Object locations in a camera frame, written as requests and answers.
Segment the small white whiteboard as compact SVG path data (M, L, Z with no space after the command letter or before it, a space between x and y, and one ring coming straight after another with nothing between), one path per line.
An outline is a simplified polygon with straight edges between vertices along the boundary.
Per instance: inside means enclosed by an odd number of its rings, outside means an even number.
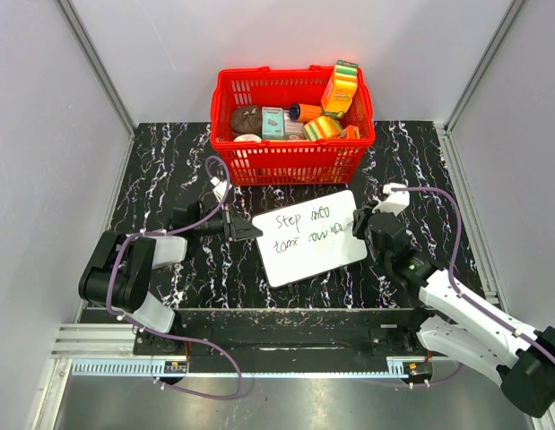
M308 279L368 256L364 241L344 221L356 210L350 190L255 215L263 231L256 239L267 282L272 288Z

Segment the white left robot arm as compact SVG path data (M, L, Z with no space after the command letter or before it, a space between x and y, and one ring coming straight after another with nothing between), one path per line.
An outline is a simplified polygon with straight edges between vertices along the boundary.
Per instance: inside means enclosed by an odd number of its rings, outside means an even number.
M153 344L165 354L180 351L184 332L175 326L175 312L150 292L152 273L183 262L194 254L201 237L222 235L229 242L261 237L263 232L243 219L230 204L206 210L201 202L173 209L168 230L128 241L128 235L102 233L80 278L81 299L106 307L154 331Z

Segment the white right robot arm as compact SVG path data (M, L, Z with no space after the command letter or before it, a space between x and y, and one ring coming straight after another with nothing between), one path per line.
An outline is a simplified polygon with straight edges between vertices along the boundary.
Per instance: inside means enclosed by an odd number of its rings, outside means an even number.
M555 404L555 328L540 331L480 297L415 249L390 204L353 212L364 241L398 291L421 303L399 347L443 354L486 376L520 411L541 418Z

